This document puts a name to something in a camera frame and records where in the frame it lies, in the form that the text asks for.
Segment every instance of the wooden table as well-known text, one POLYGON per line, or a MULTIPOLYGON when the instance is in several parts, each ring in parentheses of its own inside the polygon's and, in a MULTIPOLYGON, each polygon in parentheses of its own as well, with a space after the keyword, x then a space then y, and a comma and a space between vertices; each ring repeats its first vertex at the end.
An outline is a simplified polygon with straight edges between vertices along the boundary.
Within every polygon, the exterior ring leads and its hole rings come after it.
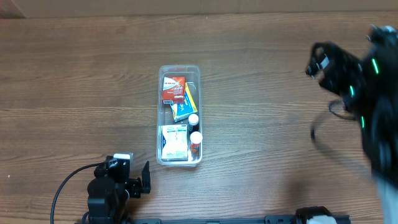
MULTIPOLYGON (((238 14, 0 20, 0 223, 48 223, 53 196, 75 169, 133 152, 150 161, 152 192, 131 200, 135 218, 233 218, 324 205, 354 223, 382 223, 369 170, 317 151, 310 123, 336 97, 303 70, 316 41, 356 55, 370 24, 396 12, 238 14), (201 68, 203 160, 155 159, 158 71, 201 68)), ((330 116, 319 136, 366 164, 357 123, 330 116)), ((74 176, 56 223, 88 210, 93 169, 74 176)))

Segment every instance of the red box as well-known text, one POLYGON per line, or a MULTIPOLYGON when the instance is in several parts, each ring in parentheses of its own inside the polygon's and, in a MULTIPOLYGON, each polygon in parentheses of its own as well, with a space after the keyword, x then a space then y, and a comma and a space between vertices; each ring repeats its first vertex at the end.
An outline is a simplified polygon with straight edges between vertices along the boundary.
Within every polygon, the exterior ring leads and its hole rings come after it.
POLYGON ((184 103, 185 77, 164 77, 162 101, 164 104, 184 103))

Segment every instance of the clear plastic container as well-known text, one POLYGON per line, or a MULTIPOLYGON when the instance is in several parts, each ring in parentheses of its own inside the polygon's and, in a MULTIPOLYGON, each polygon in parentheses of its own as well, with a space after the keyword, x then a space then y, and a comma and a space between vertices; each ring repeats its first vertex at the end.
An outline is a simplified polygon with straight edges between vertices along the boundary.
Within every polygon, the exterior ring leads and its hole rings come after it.
POLYGON ((157 162, 161 165, 169 166, 195 166, 202 159, 202 143, 200 143, 200 149, 197 152, 193 152, 190 149, 190 138, 189 132, 187 131, 187 151, 188 159, 184 161, 170 161, 162 159, 163 150, 163 125, 172 124, 186 124, 188 127, 188 118, 181 121, 175 122, 173 119, 173 113, 170 105, 163 104, 162 93, 163 93, 163 82, 164 77, 185 77, 185 83, 189 87, 193 101, 197 107, 197 115, 199 116, 198 131, 202 133, 201 123, 201 83, 200 83, 200 70, 196 65, 164 65, 159 70, 159 93, 157 102, 157 150, 156 158, 157 162))

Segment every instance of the white bottle cap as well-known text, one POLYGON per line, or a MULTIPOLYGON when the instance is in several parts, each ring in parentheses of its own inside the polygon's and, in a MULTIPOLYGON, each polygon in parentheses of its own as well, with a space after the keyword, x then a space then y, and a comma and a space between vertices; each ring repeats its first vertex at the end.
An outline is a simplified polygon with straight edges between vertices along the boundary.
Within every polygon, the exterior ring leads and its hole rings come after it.
POLYGON ((199 131, 194 131, 190 136, 190 140, 192 144, 199 144, 203 140, 203 136, 199 131))
POLYGON ((191 124, 192 126, 197 125, 199 123, 199 117, 197 114, 191 114, 188 117, 188 122, 189 124, 191 124))

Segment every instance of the green led light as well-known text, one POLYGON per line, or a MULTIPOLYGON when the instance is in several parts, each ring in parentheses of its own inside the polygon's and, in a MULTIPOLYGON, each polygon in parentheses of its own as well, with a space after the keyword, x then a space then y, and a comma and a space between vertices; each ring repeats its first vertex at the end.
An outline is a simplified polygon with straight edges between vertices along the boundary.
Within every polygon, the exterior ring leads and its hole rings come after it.
POLYGON ((355 92, 353 86, 349 86, 349 90, 351 91, 351 97, 354 96, 355 92))
POLYGON ((373 63, 374 71, 378 75, 379 74, 379 68, 377 67, 376 60, 374 58, 372 58, 372 63, 373 63))
POLYGON ((361 117, 361 119, 362 119, 362 128, 365 128, 365 120, 364 120, 363 116, 361 117))

